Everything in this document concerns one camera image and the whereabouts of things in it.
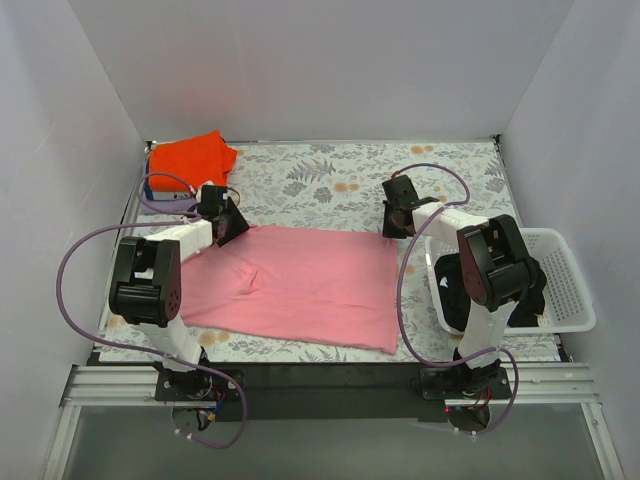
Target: gray wall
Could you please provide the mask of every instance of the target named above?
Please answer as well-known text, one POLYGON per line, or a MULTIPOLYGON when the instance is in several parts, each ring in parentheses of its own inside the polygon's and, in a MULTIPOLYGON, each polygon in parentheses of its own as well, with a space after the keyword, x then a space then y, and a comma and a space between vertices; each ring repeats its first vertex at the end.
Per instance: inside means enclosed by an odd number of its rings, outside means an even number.
POLYGON ((559 230, 590 285, 597 326, 565 340, 595 372, 629 478, 640 475, 639 52, 637 1, 576 2, 504 135, 525 225, 559 230))
POLYGON ((69 0, 142 138, 500 133, 573 0, 69 0))
MULTIPOLYGON (((54 301, 63 252, 120 220, 142 151, 64 0, 0 0, 0 478, 38 478, 72 362, 89 342, 54 301)), ((65 290, 95 329, 113 236, 71 265, 65 290)))

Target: pink cloth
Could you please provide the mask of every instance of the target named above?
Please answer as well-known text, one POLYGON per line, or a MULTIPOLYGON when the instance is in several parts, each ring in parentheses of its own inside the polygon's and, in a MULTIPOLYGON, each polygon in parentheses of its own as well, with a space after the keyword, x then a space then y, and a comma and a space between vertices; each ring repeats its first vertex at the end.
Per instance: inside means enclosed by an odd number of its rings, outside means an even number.
POLYGON ((182 266, 188 325, 395 353, 396 250, 364 232, 252 227, 182 266))

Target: orange cloth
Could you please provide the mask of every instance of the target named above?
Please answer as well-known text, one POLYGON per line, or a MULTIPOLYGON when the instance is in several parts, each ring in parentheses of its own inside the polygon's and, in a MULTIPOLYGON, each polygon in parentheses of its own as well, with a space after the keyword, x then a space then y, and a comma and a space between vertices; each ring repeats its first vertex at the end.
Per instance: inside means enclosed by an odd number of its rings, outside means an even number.
MULTIPOLYGON (((208 180, 216 185, 226 185, 237 154, 216 130, 200 137, 158 145, 151 152, 149 172, 173 173, 194 188, 208 180)), ((149 186, 155 192, 187 191, 180 182, 160 175, 151 177, 149 186)))

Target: white laundry basket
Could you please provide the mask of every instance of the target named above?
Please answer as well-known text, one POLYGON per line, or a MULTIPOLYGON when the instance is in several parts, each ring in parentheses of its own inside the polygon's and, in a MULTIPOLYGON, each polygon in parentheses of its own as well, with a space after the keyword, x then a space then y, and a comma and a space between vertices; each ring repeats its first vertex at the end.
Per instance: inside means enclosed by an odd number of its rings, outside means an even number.
MULTIPOLYGON (((547 285, 543 291, 546 306, 544 314, 538 317, 538 327, 507 327, 505 335, 584 332, 592 329, 596 323, 596 315, 591 296, 565 239, 549 228, 521 228, 520 232, 529 254, 540 262, 540 268, 547 276, 547 285)), ((427 237, 425 243, 429 286, 438 322, 447 332, 461 335, 463 332, 452 328, 444 320, 435 273, 438 259, 457 253, 458 250, 433 237, 427 237)), ((514 308, 515 304, 509 302, 493 315, 508 318, 514 308)))

